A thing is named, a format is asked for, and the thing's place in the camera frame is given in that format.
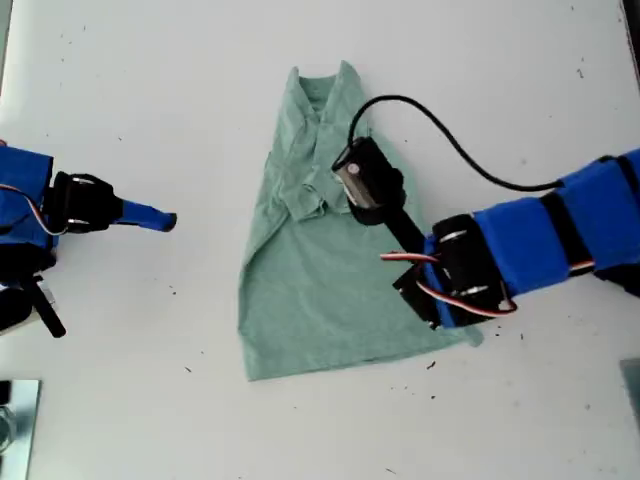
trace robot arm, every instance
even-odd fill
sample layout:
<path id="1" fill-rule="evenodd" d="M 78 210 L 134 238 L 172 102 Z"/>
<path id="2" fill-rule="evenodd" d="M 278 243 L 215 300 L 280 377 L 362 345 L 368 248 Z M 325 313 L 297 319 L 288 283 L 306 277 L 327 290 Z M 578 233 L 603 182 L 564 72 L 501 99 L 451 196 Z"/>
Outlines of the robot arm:
<path id="1" fill-rule="evenodd" d="M 401 172 L 372 138 L 353 138 L 364 110 L 383 100 L 404 101 L 421 110 L 487 180 L 522 192 L 554 190 L 541 198 L 448 218 L 422 234 L 403 210 Z M 385 96 L 360 109 L 333 170 L 356 220 L 384 223 L 407 252 L 382 258 L 413 263 L 394 287 L 433 328 L 506 316 L 517 308 L 516 295 L 591 272 L 640 296 L 640 150 L 603 157 L 551 183 L 516 185 L 482 169 L 415 100 Z"/>
<path id="2" fill-rule="evenodd" d="M 66 333 L 39 287 L 40 272 L 56 264 L 60 236 L 111 225 L 169 232 L 176 225 L 175 213 L 123 200 L 91 175 L 60 172 L 49 186 L 52 170 L 52 157 L 0 146 L 0 332 L 35 310 L 54 337 Z"/>

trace green polo shirt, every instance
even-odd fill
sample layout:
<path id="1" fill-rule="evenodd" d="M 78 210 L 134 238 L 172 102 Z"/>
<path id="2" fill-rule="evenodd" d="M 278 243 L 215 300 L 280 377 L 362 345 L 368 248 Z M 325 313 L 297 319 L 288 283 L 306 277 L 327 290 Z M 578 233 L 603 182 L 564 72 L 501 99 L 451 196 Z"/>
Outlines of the green polo shirt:
<path id="1" fill-rule="evenodd" d="M 293 69 L 258 195 L 240 280 L 239 332 L 251 380 L 409 357 L 460 341 L 475 328 L 431 331 L 392 287 L 409 267 L 383 263 L 400 247 L 385 226 L 349 213 L 331 165 L 365 102 L 360 78 L 342 62 L 337 75 L 303 78 Z M 406 210 L 422 228 L 408 170 L 366 118 L 372 135 L 405 172 Z"/>

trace white surface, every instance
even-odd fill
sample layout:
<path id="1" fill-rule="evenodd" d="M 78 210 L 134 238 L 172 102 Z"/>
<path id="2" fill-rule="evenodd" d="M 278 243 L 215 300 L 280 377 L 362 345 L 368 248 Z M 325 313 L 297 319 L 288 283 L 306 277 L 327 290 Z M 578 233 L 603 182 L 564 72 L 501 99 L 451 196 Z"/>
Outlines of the white surface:
<path id="1" fill-rule="evenodd" d="M 594 278 L 522 298 L 477 349 L 386 365 L 249 384 L 236 336 L 290 67 L 347 59 L 537 182 L 640 144 L 620 19 L 615 0 L 16 1 L 1 136 L 180 215 L 65 238 L 47 278 L 69 334 L 0 339 L 3 377 L 43 380 L 31 480 L 638 478 L 618 362 L 640 355 L 640 304 Z M 516 197 L 410 109 L 374 120 L 430 221 Z"/>

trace metal plate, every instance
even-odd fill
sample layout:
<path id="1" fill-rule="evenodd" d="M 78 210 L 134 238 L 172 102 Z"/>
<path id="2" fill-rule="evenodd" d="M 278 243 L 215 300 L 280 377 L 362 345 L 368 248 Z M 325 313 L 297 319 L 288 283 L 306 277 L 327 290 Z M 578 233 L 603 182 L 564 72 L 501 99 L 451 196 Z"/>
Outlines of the metal plate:
<path id="1" fill-rule="evenodd" d="M 0 480 L 26 480 L 38 411 L 39 380 L 9 380 L 7 407 L 15 418 L 16 435 L 0 455 Z"/>

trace black strap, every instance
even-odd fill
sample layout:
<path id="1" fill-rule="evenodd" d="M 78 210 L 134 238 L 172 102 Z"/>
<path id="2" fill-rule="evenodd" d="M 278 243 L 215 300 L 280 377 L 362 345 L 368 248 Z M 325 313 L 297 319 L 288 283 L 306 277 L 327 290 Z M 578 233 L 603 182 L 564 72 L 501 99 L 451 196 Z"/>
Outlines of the black strap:
<path id="1" fill-rule="evenodd" d="M 405 252 L 424 252 L 424 235 L 407 212 L 401 208 L 393 209 L 390 212 L 385 212 L 383 219 L 384 224 L 396 237 Z"/>
<path id="2" fill-rule="evenodd" d="M 591 260 L 593 257 L 582 241 L 562 197 L 556 192 L 551 192 L 542 197 L 540 201 L 551 218 L 551 223 L 556 230 L 569 265 Z M 593 268 L 582 268 L 570 272 L 569 276 L 583 275 L 591 271 Z"/>
<path id="3" fill-rule="evenodd" d="M 11 381 L 0 382 L 0 405 L 6 405 L 11 400 Z"/>
<path id="4" fill-rule="evenodd" d="M 40 290 L 37 280 L 33 277 L 26 278 L 20 281 L 20 286 L 29 295 L 29 298 L 33 302 L 33 308 L 36 309 L 43 323 L 51 332 L 51 335 L 53 335 L 54 338 L 63 337 L 67 333 L 67 330 L 64 328 L 64 325 L 62 325 L 60 318 L 55 310 L 53 310 L 47 297 L 45 297 L 42 290 Z"/>
<path id="5" fill-rule="evenodd" d="M 633 193 L 636 193 L 638 191 L 638 187 L 640 187 L 640 184 L 638 183 L 638 176 L 636 175 L 636 172 L 633 169 L 633 165 L 631 165 L 629 159 L 624 156 L 602 157 L 601 159 L 599 159 L 599 161 L 602 163 L 609 162 L 611 160 L 614 160 L 618 164 L 620 170 L 622 171 L 622 175 L 624 175 L 625 180 L 629 184 L 629 188 Z"/>

